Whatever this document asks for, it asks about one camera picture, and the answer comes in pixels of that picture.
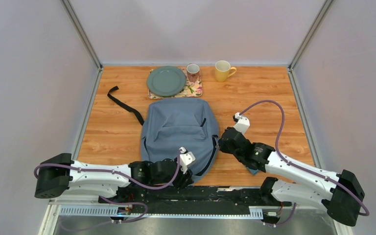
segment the blue-gray backpack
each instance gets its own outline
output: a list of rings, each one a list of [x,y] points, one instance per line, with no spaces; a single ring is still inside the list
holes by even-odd
[[[132,112],[142,125],[141,158],[157,162],[175,159],[184,147],[195,156],[188,168],[192,180],[199,181],[214,164],[217,155],[219,128],[209,104],[199,98],[168,98],[149,105],[146,121],[141,114],[110,95],[108,97],[125,110]]]

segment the mug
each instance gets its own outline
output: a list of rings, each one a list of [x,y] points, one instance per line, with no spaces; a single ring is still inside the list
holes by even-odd
[[[225,60],[220,60],[215,63],[215,78],[219,82],[224,82],[228,77],[237,72],[236,67],[231,67],[230,63]]]
[[[200,67],[196,64],[189,64],[187,66],[188,81],[196,82],[200,77]]]

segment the backpack strap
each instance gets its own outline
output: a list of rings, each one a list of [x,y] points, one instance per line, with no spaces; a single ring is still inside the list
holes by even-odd
[[[113,88],[111,88],[109,90],[109,92],[107,93],[107,97],[109,97],[114,103],[116,103],[118,106],[122,107],[123,109],[125,109],[126,111],[130,112],[130,113],[133,113],[136,118],[138,119],[139,123],[143,126],[143,124],[145,123],[145,121],[143,120],[143,117],[142,115],[139,113],[138,110],[130,107],[129,105],[121,102],[120,100],[114,98],[110,93],[114,92],[114,91],[117,91],[119,90],[119,87],[118,86],[115,86]]]

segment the wooden table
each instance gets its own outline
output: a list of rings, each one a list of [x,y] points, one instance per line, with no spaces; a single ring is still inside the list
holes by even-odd
[[[119,165],[140,161],[139,144],[141,125],[132,113],[116,105],[107,97],[114,86],[113,95],[147,117],[149,104],[155,100],[147,96],[146,78],[156,67],[105,67],[92,112],[86,128],[78,160],[91,164]],[[250,104],[272,99],[285,111],[285,125],[279,142],[280,150],[288,156],[313,165],[305,132],[300,120],[295,97],[284,67],[237,67],[237,73],[225,82],[213,77],[213,67],[201,67],[206,100],[220,126],[220,135],[233,126],[232,116]],[[274,146],[281,122],[277,106],[260,104],[245,115],[251,120],[246,138]],[[209,173],[196,185],[208,186],[260,186],[271,176],[263,172],[252,175],[233,155],[218,152]]]

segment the round plate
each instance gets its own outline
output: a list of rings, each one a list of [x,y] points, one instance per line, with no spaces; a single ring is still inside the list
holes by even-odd
[[[151,92],[159,96],[172,96],[182,91],[185,82],[182,70],[173,66],[163,66],[150,73],[147,85]]]

